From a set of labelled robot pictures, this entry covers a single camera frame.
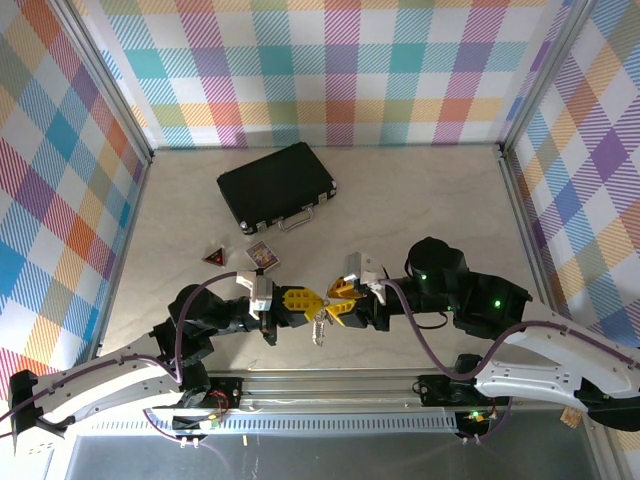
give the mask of small card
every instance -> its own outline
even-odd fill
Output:
[[[273,250],[263,241],[252,245],[246,251],[256,267],[262,268],[265,272],[280,263]]]

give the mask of table surface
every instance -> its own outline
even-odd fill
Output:
[[[524,248],[496,160],[489,146],[317,148],[338,182],[338,194],[315,209],[310,223],[285,233],[270,228],[244,236],[216,184],[225,171],[272,150],[158,152],[107,327],[102,353],[131,342],[167,316],[186,285],[224,271],[253,268],[245,250],[259,240],[280,257],[269,275],[279,285],[302,285],[321,296],[342,273],[346,255],[361,251],[403,276],[410,247],[432,236],[461,249],[473,271],[505,277],[535,295]],[[224,246],[227,266],[202,258]],[[212,288],[223,298],[246,294],[231,280]],[[423,324],[440,321],[419,315]],[[311,326],[278,331],[270,347],[257,332],[213,338],[211,369],[407,368],[431,366],[407,320],[391,331],[327,325],[322,348]],[[436,354],[453,365],[459,353],[484,353],[488,342],[452,325],[426,333]],[[498,352],[502,357],[510,349]],[[520,352],[523,361],[531,355]]]

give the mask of black briefcase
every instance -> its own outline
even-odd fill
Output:
[[[218,186],[245,235],[278,225],[288,231],[313,218],[313,207],[336,194],[337,184],[304,142],[223,173]],[[285,226],[300,212],[307,217]]]

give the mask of purple cable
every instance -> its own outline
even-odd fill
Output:
[[[202,290],[204,290],[207,286],[209,286],[212,283],[215,283],[215,282],[217,282],[219,280],[224,280],[225,278],[233,277],[236,274],[237,274],[237,272],[229,272],[229,273],[224,273],[222,275],[218,275],[217,277],[211,278],[211,279],[207,280],[206,282],[204,282],[203,284],[201,284],[200,286],[198,286],[198,288],[196,288],[193,292],[191,292],[191,295],[189,295],[189,297],[187,298],[187,301],[185,302],[184,306],[182,307],[182,310],[180,311],[180,317],[178,318],[178,324],[176,326],[176,343],[175,343],[176,373],[175,374],[166,365],[164,365],[161,361],[159,361],[155,357],[152,357],[151,355],[129,355],[129,356],[122,357],[122,360],[124,362],[142,360],[142,361],[145,361],[147,363],[151,363],[151,364],[154,364],[156,366],[159,366],[165,372],[167,372],[167,374],[176,383],[181,384],[182,383],[182,364],[181,364],[180,361],[178,361],[178,359],[180,359],[181,356],[182,356],[182,332],[184,330],[184,323],[185,323],[185,320],[186,320],[187,311],[189,310],[189,307],[193,303],[193,300],[195,299],[195,297]],[[32,395],[31,397],[27,398],[26,400],[20,402],[19,404],[17,404],[15,407],[13,407],[11,410],[9,410],[7,413],[5,413],[4,415],[2,415],[0,417],[0,423],[2,423],[4,420],[9,418],[11,415],[15,414],[16,412],[19,412],[20,410],[22,410],[27,405],[29,405],[29,404],[31,404],[33,402],[36,402],[37,400],[41,399],[42,397],[44,397],[45,395],[47,395],[49,393],[53,393],[54,390],[60,388],[60,386],[64,385],[65,383],[71,382],[71,381],[75,380],[78,377],[86,375],[87,373],[95,372],[96,370],[100,370],[101,368],[104,368],[104,367],[107,367],[109,365],[113,365],[113,364],[116,364],[116,363],[118,363],[118,361],[115,360],[115,359],[106,360],[104,362],[97,363],[95,365],[91,365],[90,367],[87,367],[87,368],[84,368],[82,370],[79,370],[79,371],[69,375],[68,377],[65,376],[62,380],[59,380],[58,382],[52,384],[51,387],[49,387],[48,389],[42,390],[42,391],[36,393],[35,395]],[[5,436],[8,436],[8,435],[11,435],[11,432],[0,435],[0,438],[4,438]]]
[[[589,345],[592,345],[614,357],[616,357],[618,360],[633,366],[635,368],[638,368],[639,365],[632,359],[627,357],[626,355],[618,352],[617,350],[604,345],[601,342],[598,342],[597,340],[594,340],[593,338],[589,337],[588,335],[585,335],[581,332],[577,332],[575,330],[571,330],[569,327],[567,327],[566,325],[559,325],[557,323],[553,323],[553,322],[547,322],[547,321],[541,321],[541,320],[531,320],[531,321],[526,321],[526,322],[521,322],[518,323],[516,325],[512,325],[511,327],[507,328],[504,332],[502,332],[502,334],[496,339],[496,341],[493,343],[493,345],[491,345],[491,347],[489,348],[489,350],[487,350],[487,353],[485,354],[484,358],[480,361],[480,363],[478,363],[478,365],[476,366],[476,368],[474,368],[473,370],[471,370],[468,373],[457,373],[454,372],[450,369],[448,369],[439,359],[438,357],[436,357],[435,353],[433,352],[433,350],[431,349],[431,347],[429,346],[429,344],[427,343],[427,341],[425,340],[425,338],[422,336],[422,332],[420,331],[420,328],[418,326],[418,323],[416,322],[415,318],[413,317],[413,312],[411,311],[411,307],[409,306],[409,302],[407,301],[407,297],[405,296],[404,292],[402,291],[402,289],[400,288],[400,286],[394,282],[393,280],[380,280],[380,284],[381,285],[385,285],[385,286],[389,286],[391,287],[397,294],[398,298],[400,299],[400,303],[402,304],[402,309],[404,310],[405,315],[407,316],[407,318],[409,319],[409,323],[411,324],[411,328],[413,329],[413,332],[415,333],[416,337],[418,338],[418,341],[420,342],[420,345],[422,346],[423,350],[425,351],[425,353],[427,354],[427,356],[429,357],[429,359],[431,359],[431,361],[433,362],[433,364],[436,366],[436,368],[438,370],[440,370],[440,372],[442,372],[444,375],[446,375],[447,377],[453,379],[453,380],[457,380],[457,381],[466,381],[466,380],[471,380],[472,378],[474,378],[476,375],[478,375],[489,363],[489,361],[491,360],[491,358],[493,357],[493,355],[496,353],[496,351],[498,350],[498,348],[500,347],[500,345],[502,345],[504,343],[504,341],[510,336],[513,335],[514,333],[517,332],[521,332],[522,330],[525,330],[528,327],[545,327],[545,328],[550,328],[550,329],[554,329],[554,330],[559,330],[560,332],[567,334],[567,335],[572,335],[576,338],[579,338],[580,340],[583,340],[584,342],[588,343]]]
[[[199,285],[191,295],[187,297],[187,301],[184,302],[182,306],[182,310],[180,310],[180,315],[178,317],[178,324],[176,326],[176,345],[175,345],[175,353],[176,353],[176,375],[175,381],[177,383],[182,383],[182,363],[179,361],[182,358],[182,331],[184,330],[184,323],[187,318],[187,312],[189,311],[189,307],[198,296],[200,292],[202,292],[205,288],[207,288],[212,283],[218,282],[220,280],[224,280],[225,278],[235,277],[238,272],[228,272],[223,273],[222,275],[218,275],[217,277],[210,278],[206,282]]]

